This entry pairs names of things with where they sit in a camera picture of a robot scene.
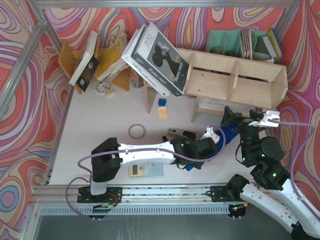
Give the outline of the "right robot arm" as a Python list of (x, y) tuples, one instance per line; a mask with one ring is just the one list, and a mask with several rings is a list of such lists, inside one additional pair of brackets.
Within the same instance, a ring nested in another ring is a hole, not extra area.
[(225, 106), (221, 126), (237, 124), (233, 132), (240, 136), (240, 163), (253, 167), (250, 175), (265, 190), (277, 196), (279, 201), (265, 195), (245, 177), (235, 174), (226, 184), (225, 193), (232, 200), (243, 200), (253, 204), (272, 217), (291, 234), (293, 240), (318, 240), (320, 238), (320, 212), (297, 188), (293, 171), (287, 171), (281, 164), (285, 153), (279, 141), (259, 133), (265, 128), (277, 128), (282, 121), (278, 111), (249, 112), (245, 118)]

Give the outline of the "blue microfiber duster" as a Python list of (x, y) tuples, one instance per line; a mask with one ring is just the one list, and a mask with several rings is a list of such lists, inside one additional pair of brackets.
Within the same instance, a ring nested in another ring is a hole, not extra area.
[[(228, 126), (221, 126), (221, 130), (223, 131), (225, 138), (223, 138), (223, 134), (220, 130), (216, 130), (215, 133), (220, 137), (220, 140), (216, 144), (218, 154), (222, 153), (222, 149), (226, 147), (238, 134), (233, 131), (233, 129), (236, 129), (239, 126), (239, 124), (232, 123)], [(188, 163), (185, 167), (182, 168), (182, 170), (190, 171), (193, 168), (196, 168), (200, 170), (202, 168), (202, 165), (204, 162), (191, 162)]]

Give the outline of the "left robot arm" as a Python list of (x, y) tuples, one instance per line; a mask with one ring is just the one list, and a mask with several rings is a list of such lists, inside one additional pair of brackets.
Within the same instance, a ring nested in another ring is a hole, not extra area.
[(191, 142), (174, 138), (151, 145), (124, 144), (111, 137), (91, 151), (90, 193), (93, 196), (105, 194), (107, 183), (115, 178), (122, 167), (160, 163), (183, 167), (191, 165), (201, 169), (203, 163), (217, 153), (218, 147), (210, 137)]

